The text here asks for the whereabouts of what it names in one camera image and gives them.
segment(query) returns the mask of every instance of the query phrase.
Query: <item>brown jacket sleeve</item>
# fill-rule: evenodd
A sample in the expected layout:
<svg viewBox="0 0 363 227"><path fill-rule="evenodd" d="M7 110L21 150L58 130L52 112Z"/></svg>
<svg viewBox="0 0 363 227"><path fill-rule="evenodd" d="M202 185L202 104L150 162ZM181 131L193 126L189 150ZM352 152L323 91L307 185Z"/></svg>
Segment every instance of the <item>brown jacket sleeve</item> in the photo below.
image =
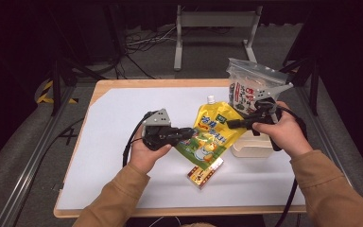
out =
<svg viewBox="0 0 363 227"><path fill-rule="evenodd" d="M316 226L363 226L363 198L323 153L311 151L290 162Z"/></svg>
<svg viewBox="0 0 363 227"><path fill-rule="evenodd" d="M147 174L128 164L107 183L101 194L84 208L73 226L123 226L149 181Z"/></svg>

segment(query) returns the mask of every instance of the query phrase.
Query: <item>black controller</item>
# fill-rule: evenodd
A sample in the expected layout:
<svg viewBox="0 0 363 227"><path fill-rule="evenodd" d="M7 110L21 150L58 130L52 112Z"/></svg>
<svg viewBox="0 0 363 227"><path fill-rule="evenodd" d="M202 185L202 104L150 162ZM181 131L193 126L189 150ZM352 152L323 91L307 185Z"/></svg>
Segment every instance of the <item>black controller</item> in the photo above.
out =
<svg viewBox="0 0 363 227"><path fill-rule="evenodd" d="M260 133L252 128L253 123L275 124L282 117L282 111L276 108L273 98L258 100L254 106L257 110L244 117L243 120L226 121L229 129L246 128L247 130L251 130L253 135L259 136ZM272 144L273 150L281 150L271 138L270 143Z"/></svg>
<svg viewBox="0 0 363 227"><path fill-rule="evenodd" d="M194 130L192 128L172 128L165 109L147 113L143 122L143 142L151 150L170 144L175 147L180 141L190 139Z"/></svg>

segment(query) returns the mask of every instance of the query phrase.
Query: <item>person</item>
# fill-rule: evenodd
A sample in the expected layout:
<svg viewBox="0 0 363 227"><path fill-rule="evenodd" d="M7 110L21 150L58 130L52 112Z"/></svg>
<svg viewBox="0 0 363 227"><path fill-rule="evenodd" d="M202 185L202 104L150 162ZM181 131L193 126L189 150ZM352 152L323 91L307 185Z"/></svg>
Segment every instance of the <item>person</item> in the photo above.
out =
<svg viewBox="0 0 363 227"><path fill-rule="evenodd" d="M288 108L284 102L278 105ZM253 128L268 134L291 157L293 172L305 197L306 211L315 226L363 226L363 198L320 150L313 150L291 114L282 112L279 123L254 123ZM141 137L141 132L142 128L136 135ZM142 140L133 142L128 164L82 210L74 226L123 226L148 184L148 172L170 149L171 146L166 145L152 152ZM183 226L193 225L213 226L209 223Z"/></svg>

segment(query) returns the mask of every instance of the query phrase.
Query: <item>clear plastic bag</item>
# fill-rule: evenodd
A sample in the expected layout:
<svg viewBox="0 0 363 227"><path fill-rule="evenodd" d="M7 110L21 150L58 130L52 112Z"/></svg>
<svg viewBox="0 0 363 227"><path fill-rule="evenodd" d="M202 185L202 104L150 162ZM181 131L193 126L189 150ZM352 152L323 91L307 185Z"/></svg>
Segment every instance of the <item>clear plastic bag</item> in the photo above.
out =
<svg viewBox="0 0 363 227"><path fill-rule="evenodd" d="M257 89L285 85L288 75L264 65L229 59L226 70L230 76L229 104L243 116L256 111L254 94ZM276 101L279 94L272 98Z"/></svg>

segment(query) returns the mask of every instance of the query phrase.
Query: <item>table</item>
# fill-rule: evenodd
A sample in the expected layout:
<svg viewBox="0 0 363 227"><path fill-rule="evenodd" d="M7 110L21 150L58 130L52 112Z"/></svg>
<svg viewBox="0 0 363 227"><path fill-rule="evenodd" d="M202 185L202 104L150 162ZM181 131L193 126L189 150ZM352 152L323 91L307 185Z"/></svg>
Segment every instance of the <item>table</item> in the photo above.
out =
<svg viewBox="0 0 363 227"><path fill-rule="evenodd" d="M93 158L90 157L87 159L89 161L82 162L82 167L77 168L77 162L80 159L80 156L84 155L83 152L85 152L85 150L87 150L87 152L89 152L90 150L86 144L94 143L94 146L102 146L97 149L99 151L101 151L102 149L113 149L106 148L105 145L102 145L105 144L101 143L102 141L95 142L96 138L105 136L105 134L111 133L111 131L113 131L112 128L103 129L102 127L105 127L105 125L107 124L111 124L110 122L116 121L115 119L117 119L118 122L123 122L123 124L125 121L130 121L132 123L132 126L129 126L130 129L128 129L128 127L122 127L121 130L121 134L124 134L125 137L129 137L129 131L132 131L135 127L135 124L140 120L135 119L131 121L132 114L121 117L119 115L116 115L116 113L108 112L109 108L103 108L100 110L100 113L102 114L100 114L99 116L100 120L95 122L97 120L96 112L100 109L99 105L101 105L102 103L109 103L108 100L110 102L124 100L119 95L120 93L124 93L126 95L135 94L135 96L140 96L136 93L138 91L144 91L144 97L147 100L155 99L155 96L159 96L158 94L155 95L159 91L159 94L165 95L165 98L167 98L167 100L177 100L180 104L185 104L186 102L184 101L187 101L187 103L193 103L190 97L198 99L198 101L196 101L197 103L204 104L209 91L213 91L214 94L216 94L218 101L220 101L220 99L224 99L224 97L227 97L228 85L229 81L227 79L101 80L95 87L87 117L83 122L82 132L80 133L80 137L78 138L72 160L70 162L66 177L64 179L64 188L60 192L57 204L54 209L55 216L58 218L77 217L81 212L81 209L85 205L88 205L91 201L76 206L73 205L73 207L72 205L68 206L65 203L67 201L70 201L70 203L74 202L71 201L71 197L75 197L74 200L77 201L83 200L83 198L85 198L86 196L84 196L84 194L82 193L84 193L84 190L89 190L89 184L93 183L93 181L95 181L94 179L99 178L100 174L110 171L110 173L107 174L108 176L103 179L97 180L97 185L94 186L95 189L92 189L92 191L95 192L92 196L90 196L90 200L93 200L95 196L99 194L101 187L107 181L109 181L114 176L114 174L121 168L122 160L120 154L123 151L124 146L122 147L120 145L116 146L119 149L119 155L115 156L116 160L111 160L111 158L109 158L112 153L109 156L102 155L102 157L96 154L94 160L97 159L98 161L94 161ZM223 93L223 91L225 92L225 96L222 98L221 93ZM185 96L179 96L178 99L175 99L177 92L182 92L183 94L185 94ZM115 93L117 95L118 100L114 100L112 98L112 93ZM140 112L143 114L147 111L153 111L144 109L150 105L149 103L150 102L145 100L142 100L140 103L133 103L133 107L139 107L133 108L133 110L138 112L137 109L141 109ZM175 113L174 108L176 105L171 105L170 103L167 103L165 101L164 103L156 103L152 107L163 107L165 103L165 107L172 120L172 126L185 127L184 125L182 125L182 122L185 121L185 119ZM197 109L193 108L192 110L193 111L191 113L184 114L186 115L188 121L191 120L192 116L194 117L195 114L197 114ZM108 121L101 121L102 119L107 119L109 115L115 116L113 117L113 119L110 119ZM98 124L98 127L101 127L100 130L103 132L100 134L100 132L92 130L91 127L93 126L93 124ZM284 152L275 152L274 158L271 158L271 156L268 159L262 159L262 161L252 159L242 160L235 158L231 155L230 152L226 151L226 154L222 156L222 158L225 160L224 166L220 168L216 175L214 175L214 178L211 179L211 181L208 182L202 190L199 190L192 183L188 182L188 179L185 176L182 176L184 174L187 174L187 172L194 165L191 164L187 159L182 157L176 150L171 150L167 155L165 155L164 158L157 162L154 169L149 173L149 175L151 176L151 181L148 184L148 187L146 188L146 191L143 194L143 197L140 199L140 203L137 205L137 209L132 216L208 216L282 213L294 178L290 164L288 163L289 157L286 156L287 155ZM166 170L166 174L164 174L164 172L161 171L161 168L163 166L168 167L163 161L166 158L168 158L167 161L170 162L168 165L174 167L168 168ZM99 170L97 170L96 168L90 168L88 171L86 171L86 168L89 168L90 163L93 162L98 162ZM111 163L111 166L105 166L105 162ZM240 166L240 169L238 170L241 170L241 167L244 167L249 173L239 172L237 175L235 171L233 171L234 169L237 169L237 167L235 166ZM80 173L80 171L82 172L82 178L74 180L75 175ZM162 181L161 178L159 178L158 176L170 176L172 179L167 178L166 181ZM81 190L80 192L76 192L78 190L77 181L85 181L85 179L91 180L87 180L88 183L84 183L82 192ZM241 186L233 186L234 184L240 184L240 182L243 182L242 184L244 184L246 188L242 188ZM70 187L66 188L66 186L69 186L72 183L75 183L74 186L76 186L76 191L69 191ZM173 192L176 193L175 190L178 190L178 188L182 188L182 193L184 194L179 196L173 194L173 199L155 194L155 191L163 190L164 193L170 193L169 195L172 195ZM217 192L219 192L219 195L214 195L215 189L218 190ZM265 196L259 195L264 192L268 193ZM188 197L186 197L186 194L188 194L189 196L191 195L191 198L193 199L189 199ZM182 201L178 201L178 198L180 197L182 197L183 200L194 200L198 203L192 202L194 204L189 203L188 205L180 205L181 203L183 203ZM239 200L231 201L231 198L236 197L239 197ZM245 201L255 203L256 205L243 204ZM228 203L235 203L237 205L225 205ZM295 200L293 201L293 205L290 208L290 212L305 212L303 194L301 193L300 189L298 189L298 191L296 192Z"/></svg>

